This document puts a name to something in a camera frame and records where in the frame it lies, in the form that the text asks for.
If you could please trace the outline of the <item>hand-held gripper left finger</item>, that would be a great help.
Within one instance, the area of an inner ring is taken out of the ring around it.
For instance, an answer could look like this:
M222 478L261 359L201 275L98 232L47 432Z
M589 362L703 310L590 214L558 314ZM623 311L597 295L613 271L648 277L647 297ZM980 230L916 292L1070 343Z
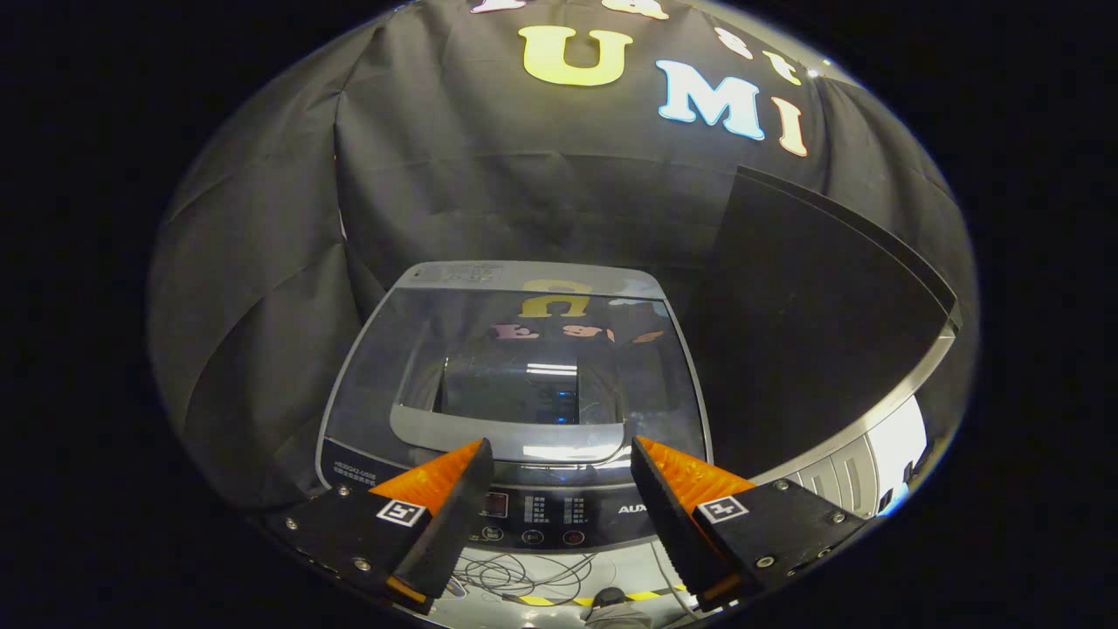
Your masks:
M480 526L493 473L492 446L476 439L378 486L325 490L263 524L325 576L427 614Z

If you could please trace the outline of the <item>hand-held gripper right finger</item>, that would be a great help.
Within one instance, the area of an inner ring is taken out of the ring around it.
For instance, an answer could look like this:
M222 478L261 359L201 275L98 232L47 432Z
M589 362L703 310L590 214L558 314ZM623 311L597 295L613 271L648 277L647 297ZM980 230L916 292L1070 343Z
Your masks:
M703 612L781 589L866 526L797 483L757 485L643 435L631 439L631 475Z

